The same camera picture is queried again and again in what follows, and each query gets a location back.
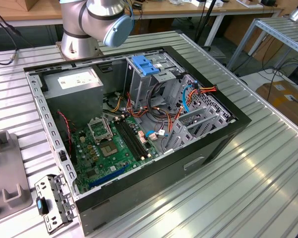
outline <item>slotted aluminum workbench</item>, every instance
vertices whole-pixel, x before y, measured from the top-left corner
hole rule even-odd
[[[251,119],[220,156],[89,237],[295,237],[298,233],[298,128],[176,32],[131,36],[105,54],[172,45]],[[0,60],[11,52],[0,53]],[[57,47],[21,50],[0,66],[0,130],[18,135],[33,200],[34,183],[58,168],[22,68],[62,61]],[[47,237],[35,203],[0,221],[0,237]],[[82,237],[75,218],[52,237]]]
[[[244,49],[247,41],[252,36],[256,27],[262,29],[263,32],[260,34],[252,49],[249,51],[248,54],[250,56],[257,50],[258,46],[261,44],[267,34],[275,37],[276,39],[283,42],[285,45],[289,46],[288,51],[286,51],[284,56],[277,62],[275,67],[278,67],[282,63],[291,49],[298,52],[298,23],[291,21],[287,17],[258,18],[253,20],[252,24],[245,33],[245,36],[239,43],[236,51],[227,64],[228,69],[232,69],[234,63]]]

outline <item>wooden desk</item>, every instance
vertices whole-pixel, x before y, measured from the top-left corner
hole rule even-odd
[[[142,19],[201,16],[202,10],[203,7],[197,7],[191,3],[175,6],[167,0],[162,2],[147,1],[143,4]],[[205,45],[211,45],[225,15],[274,13],[273,16],[278,16],[281,10],[282,8],[280,7],[250,9],[235,0],[230,0],[230,2],[224,3],[223,7],[215,7],[213,9],[211,16],[217,17]],[[63,23],[61,6],[57,0],[39,0],[29,12],[0,7],[0,14],[13,26],[55,25]],[[138,10],[134,11],[134,15],[136,19],[140,18],[140,12]]]

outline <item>blue plastic clip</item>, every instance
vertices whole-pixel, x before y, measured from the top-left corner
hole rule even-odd
[[[144,76],[159,73],[160,70],[154,67],[150,60],[144,56],[132,56],[134,64],[143,72]]]

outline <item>blue pcie slot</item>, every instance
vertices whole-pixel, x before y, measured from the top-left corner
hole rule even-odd
[[[105,183],[105,182],[107,182],[107,181],[113,179],[114,177],[117,177],[117,176],[119,176],[119,175],[122,175],[122,174],[125,172],[125,169],[126,169],[128,166],[129,166],[129,164],[126,165],[126,166],[124,166],[124,167],[122,167],[121,169],[119,169],[119,170],[117,170],[117,171],[115,171],[115,172],[112,172],[112,173],[109,174],[109,175],[106,175],[106,176],[104,176],[104,177],[102,177],[102,178],[100,178],[100,179],[98,179],[98,180],[95,180],[95,181],[93,181],[93,182],[90,182],[90,183],[88,184],[89,188],[98,186],[98,185],[100,185],[100,184],[102,184],[102,183]]]

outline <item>green circuit board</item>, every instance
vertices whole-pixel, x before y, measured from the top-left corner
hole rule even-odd
[[[126,118],[125,122],[130,127],[140,130],[133,117]],[[87,125],[83,130],[72,134],[77,158],[77,163],[74,164],[77,174],[76,184],[80,193],[90,190],[90,184],[94,181],[99,181],[99,179],[121,170],[124,170],[124,173],[128,172],[159,156],[155,147],[148,141],[147,146],[144,144],[142,146],[150,154],[150,157],[137,161],[115,127],[115,123],[110,121],[108,125],[113,137],[111,140],[102,140],[100,143],[95,142]],[[93,131],[94,135],[104,133],[104,130],[99,126],[97,126],[97,131],[94,129]],[[81,140],[82,132],[85,135],[83,141]]]

